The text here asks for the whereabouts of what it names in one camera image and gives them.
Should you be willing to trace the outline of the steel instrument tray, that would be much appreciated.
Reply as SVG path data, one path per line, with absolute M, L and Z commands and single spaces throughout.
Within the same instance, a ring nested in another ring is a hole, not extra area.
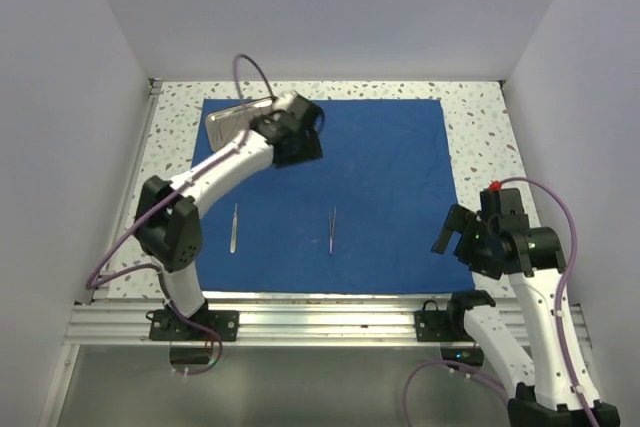
M 273 110 L 271 98 L 249 100 L 206 99 L 203 103 L 204 127 L 212 152 L 219 151 L 250 122 Z

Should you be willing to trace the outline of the blue surgical cloth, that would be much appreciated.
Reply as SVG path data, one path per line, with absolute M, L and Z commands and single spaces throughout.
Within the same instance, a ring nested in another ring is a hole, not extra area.
M 196 260 L 201 287 L 330 294 L 472 288 L 466 266 L 431 251 L 457 201 L 441 105 L 343 100 L 326 101 L 323 109 L 321 159 L 256 173 L 208 210 Z M 236 203 L 237 249 L 231 254 Z

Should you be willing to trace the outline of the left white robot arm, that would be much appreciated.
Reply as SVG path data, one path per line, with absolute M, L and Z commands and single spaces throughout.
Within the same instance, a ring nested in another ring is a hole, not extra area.
M 253 174 L 323 157 L 324 110 L 296 92 L 275 97 L 268 111 L 245 120 L 221 149 L 191 169 L 163 180 L 152 176 L 139 196 L 133 235 L 160 268 L 172 326 L 185 339 L 201 337 L 208 316 L 195 260 L 203 247 L 201 219 Z

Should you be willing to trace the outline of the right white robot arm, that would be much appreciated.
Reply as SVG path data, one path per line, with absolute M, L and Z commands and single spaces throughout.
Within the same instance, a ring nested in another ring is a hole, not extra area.
M 532 227 L 514 188 L 489 187 L 479 211 L 450 207 L 432 250 L 446 251 L 460 236 L 455 257 L 472 272 L 506 278 L 521 310 L 529 346 L 504 325 L 485 290 L 451 295 L 445 326 L 457 339 L 471 338 L 491 363 L 507 397 L 513 426 L 618 426 L 620 415 L 590 377 L 566 295 L 569 267 L 556 232 Z

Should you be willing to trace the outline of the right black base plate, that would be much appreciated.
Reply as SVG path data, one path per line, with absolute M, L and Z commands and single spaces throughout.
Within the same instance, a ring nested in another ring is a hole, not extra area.
M 464 328 L 464 315 L 476 307 L 495 307 L 491 297 L 452 296 L 442 310 L 433 299 L 425 300 L 414 312 L 414 330 L 418 342 L 472 342 Z

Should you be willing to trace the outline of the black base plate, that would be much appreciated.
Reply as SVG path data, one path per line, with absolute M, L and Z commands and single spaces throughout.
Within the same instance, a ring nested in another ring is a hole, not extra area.
M 495 307 L 491 297 L 452 296 L 442 310 L 433 299 L 425 300 L 414 312 L 414 330 L 418 342 L 472 342 L 464 328 L 464 315 L 476 307 Z
M 223 342 L 235 342 L 239 330 L 239 312 L 234 310 L 204 310 L 188 321 L 178 318 L 170 309 L 148 311 L 151 323 L 148 338 L 163 342 L 196 342 L 212 339 L 215 332 Z

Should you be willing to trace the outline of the aluminium front rail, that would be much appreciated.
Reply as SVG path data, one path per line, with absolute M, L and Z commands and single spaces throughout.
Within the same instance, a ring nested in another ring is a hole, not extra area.
M 212 299 L 212 310 L 238 313 L 237 347 L 410 347 L 417 344 L 416 297 L 332 299 Z M 67 345 L 150 345 L 150 302 L 76 306 Z

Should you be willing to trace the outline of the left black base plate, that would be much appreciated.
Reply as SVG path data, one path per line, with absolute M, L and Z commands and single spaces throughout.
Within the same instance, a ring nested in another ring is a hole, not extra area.
M 196 342 L 212 339 L 215 332 L 223 342 L 235 342 L 239 330 L 239 312 L 234 310 L 204 310 L 188 321 L 178 318 L 170 309 L 148 311 L 151 323 L 148 338 L 163 342 Z

